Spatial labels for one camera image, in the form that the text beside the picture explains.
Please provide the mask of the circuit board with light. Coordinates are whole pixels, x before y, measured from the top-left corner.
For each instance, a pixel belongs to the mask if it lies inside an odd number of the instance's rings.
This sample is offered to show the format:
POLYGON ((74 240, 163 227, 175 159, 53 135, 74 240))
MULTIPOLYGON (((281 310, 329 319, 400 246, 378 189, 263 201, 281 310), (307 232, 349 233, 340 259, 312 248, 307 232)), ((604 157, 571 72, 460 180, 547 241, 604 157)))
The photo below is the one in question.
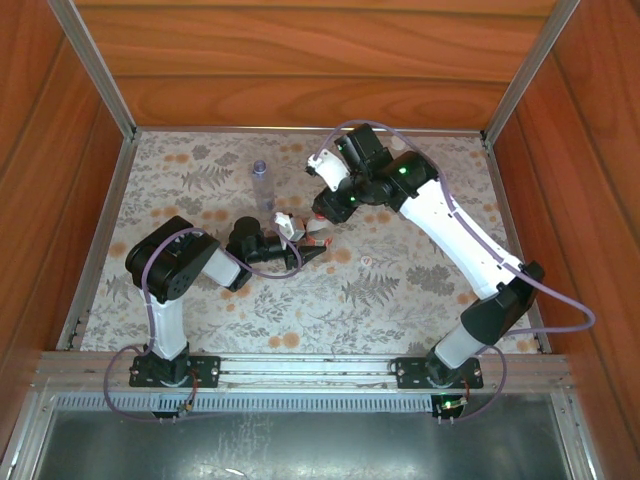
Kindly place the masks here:
POLYGON ((434 395, 431 397, 433 416, 442 419, 458 418, 468 400, 463 395, 434 395))

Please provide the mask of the clear bottle red label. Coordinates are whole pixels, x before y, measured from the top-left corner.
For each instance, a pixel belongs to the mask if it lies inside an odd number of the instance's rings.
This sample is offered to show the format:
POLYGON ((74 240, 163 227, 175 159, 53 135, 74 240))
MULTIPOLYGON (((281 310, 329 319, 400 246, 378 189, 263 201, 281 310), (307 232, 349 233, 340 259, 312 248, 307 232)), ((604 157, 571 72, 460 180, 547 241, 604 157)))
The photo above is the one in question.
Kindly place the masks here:
POLYGON ((314 216, 305 225, 304 245, 328 247, 333 240, 334 225, 327 218, 322 222, 316 221, 314 216))

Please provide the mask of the aluminium back rail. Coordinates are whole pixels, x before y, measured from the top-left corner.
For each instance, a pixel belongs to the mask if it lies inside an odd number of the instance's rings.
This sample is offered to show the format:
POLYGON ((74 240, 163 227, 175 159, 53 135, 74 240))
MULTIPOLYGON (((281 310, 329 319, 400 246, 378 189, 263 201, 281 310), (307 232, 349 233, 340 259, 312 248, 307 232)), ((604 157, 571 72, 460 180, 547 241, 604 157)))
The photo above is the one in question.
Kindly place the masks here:
MULTIPOLYGON (((136 132, 252 133, 252 134, 328 134, 334 127, 286 126, 138 126, 136 132)), ((470 129, 397 129, 407 136, 483 138, 483 132, 470 129)))

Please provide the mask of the aluminium front rail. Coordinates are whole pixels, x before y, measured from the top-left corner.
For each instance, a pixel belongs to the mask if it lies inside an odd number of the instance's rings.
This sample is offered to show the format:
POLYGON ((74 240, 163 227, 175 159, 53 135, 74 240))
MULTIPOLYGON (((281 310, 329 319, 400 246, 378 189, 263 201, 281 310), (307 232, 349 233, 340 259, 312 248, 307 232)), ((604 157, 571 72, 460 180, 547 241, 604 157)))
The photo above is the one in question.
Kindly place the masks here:
MULTIPOLYGON (((224 393, 419 393, 399 389, 390 355, 222 353, 217 390, 224 393)), ((133 355, 113 364, 110 352, 46 352, 31 380, 36 391, 102 390, 109 374, 112 392, 130 388, 133 355)), ((568 361, 562 355, 483 354, 479 357, 484 386, 463 393, 555 393, 575 388, 568 361)))

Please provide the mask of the floral tablecloth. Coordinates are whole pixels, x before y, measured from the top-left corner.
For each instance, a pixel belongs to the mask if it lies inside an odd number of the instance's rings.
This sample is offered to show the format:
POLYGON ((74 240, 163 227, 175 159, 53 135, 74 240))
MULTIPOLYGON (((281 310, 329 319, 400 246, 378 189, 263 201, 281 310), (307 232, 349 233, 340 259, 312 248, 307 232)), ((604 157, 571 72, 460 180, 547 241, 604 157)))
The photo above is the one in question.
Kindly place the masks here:
MULTIPOLYGON (((226 241, 243 216, 267 223, 252 164, 272 171, 278 210, 308 216, 323 183, 305 170, 315 134, 144 132, 139 140, 81 349, 116 351, 148 339, 144 301, 125 268, 132 247, 173 216, 226 241)), ((328 250, 299 274, 256 276, 230 292, 200 276, 184 295, 194 350, 211 353, 426 353, 454 328, 475 293, 413 223, 362 206, 333 229, 328 250), (373 259, 363 266, 361 257, 373 259)))

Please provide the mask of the clear bottle purple neck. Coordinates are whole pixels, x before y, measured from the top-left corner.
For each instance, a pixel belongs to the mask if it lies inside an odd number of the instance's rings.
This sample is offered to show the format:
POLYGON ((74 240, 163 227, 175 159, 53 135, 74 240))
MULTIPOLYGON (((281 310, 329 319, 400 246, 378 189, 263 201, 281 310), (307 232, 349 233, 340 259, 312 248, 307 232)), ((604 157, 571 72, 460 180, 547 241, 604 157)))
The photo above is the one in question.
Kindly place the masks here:
POLYGON ((251 179, 258 209, 272 211, 275 203, 274 182, 265 161, 258 160, 253 163, 251 179))

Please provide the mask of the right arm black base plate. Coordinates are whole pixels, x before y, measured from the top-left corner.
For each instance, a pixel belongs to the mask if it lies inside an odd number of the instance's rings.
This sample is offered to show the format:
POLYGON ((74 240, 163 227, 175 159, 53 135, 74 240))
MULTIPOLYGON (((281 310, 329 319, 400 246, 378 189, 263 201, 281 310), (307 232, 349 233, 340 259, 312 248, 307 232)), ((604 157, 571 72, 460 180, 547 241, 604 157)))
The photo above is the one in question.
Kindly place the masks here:
POLYGON ((454 369, 435 356, 398 357, 392 365, 399 389, 481 389, 484 386, 477 358, 469 358, 454 369))

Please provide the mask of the steel sheet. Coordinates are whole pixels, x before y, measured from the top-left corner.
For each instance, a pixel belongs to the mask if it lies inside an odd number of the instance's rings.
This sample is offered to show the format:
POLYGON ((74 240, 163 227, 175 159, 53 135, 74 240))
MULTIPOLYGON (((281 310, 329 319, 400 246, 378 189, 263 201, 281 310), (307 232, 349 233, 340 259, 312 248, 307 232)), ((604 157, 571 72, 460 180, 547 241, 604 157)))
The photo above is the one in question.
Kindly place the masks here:
POLYGON ((59 414, 37 480, 569 480, 547 406, 456 425, 424 414, 239 413, 177 425, 59 414))

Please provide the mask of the aluminium side rail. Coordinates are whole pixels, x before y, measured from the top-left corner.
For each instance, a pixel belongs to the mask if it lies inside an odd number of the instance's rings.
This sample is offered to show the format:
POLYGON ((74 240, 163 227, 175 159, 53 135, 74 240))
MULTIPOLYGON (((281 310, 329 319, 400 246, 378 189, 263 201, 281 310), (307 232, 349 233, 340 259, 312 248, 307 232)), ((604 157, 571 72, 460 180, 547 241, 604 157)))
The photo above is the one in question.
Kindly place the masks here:
POLYGON ((87 321, 98 290, 138 143, 138 134, 132 139, 125 138, 122 142, 86 261, 55 347, 56 351, 73 350, 82 342, 83 334, 77 334, 77 328, 87 321))
MULTIPOLYGON (((489 141, 482 140, 482 145, 487 153, 487 168, 491 177, 494 192, 496 194, 497 204, 500 210, 501 218, 506 232, 507 242, 509 244, 509 252, 517 256, 519 259, 524 260, 525 255, 521 248, 518 233, 510 209, 509 201, 507 199, 504 183, 500 174, 499 166, 496 160, 496 156, 493 150, 493 146, 489 141)), ((544 323, 541 317, 541 312, 537 300, 534 301, 531 309, 528 313, 530 328, 541 329, 544 327, 544 323)), ((553 353, 549 338, 545 333, 533 333, 538 343, 538 350, 544 354, 553 353)))

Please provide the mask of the aluminium frame post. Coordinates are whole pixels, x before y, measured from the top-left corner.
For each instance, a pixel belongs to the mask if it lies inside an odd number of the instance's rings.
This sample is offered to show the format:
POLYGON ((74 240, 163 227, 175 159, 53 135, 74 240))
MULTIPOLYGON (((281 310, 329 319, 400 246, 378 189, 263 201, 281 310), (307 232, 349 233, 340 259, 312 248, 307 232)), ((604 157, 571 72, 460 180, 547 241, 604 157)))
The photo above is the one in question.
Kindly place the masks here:
POLYGON ((557 0, 540 34, 533 42, 513 80, 484 129, 485 142, 493 146, 504 126, 516 110, 518 103, 535 78, 538 70, 551 52, 581 0, 557 0))
POLYGON ((123 137, 133 140, 137 124, 75 2, 47 0, 47 3, 123 137))

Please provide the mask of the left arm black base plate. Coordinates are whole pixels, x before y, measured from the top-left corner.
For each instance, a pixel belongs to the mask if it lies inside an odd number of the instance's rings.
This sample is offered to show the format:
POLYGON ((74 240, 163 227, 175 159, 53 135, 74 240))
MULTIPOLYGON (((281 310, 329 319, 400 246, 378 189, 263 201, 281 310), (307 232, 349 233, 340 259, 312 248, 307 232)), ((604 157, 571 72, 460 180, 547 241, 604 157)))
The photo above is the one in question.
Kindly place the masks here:
POLYGON ((218 386, 221 359, 217 356, 176 357, 165 360, 136 356, 130 367, 129 386, 134 388, 202 388, 218 386))

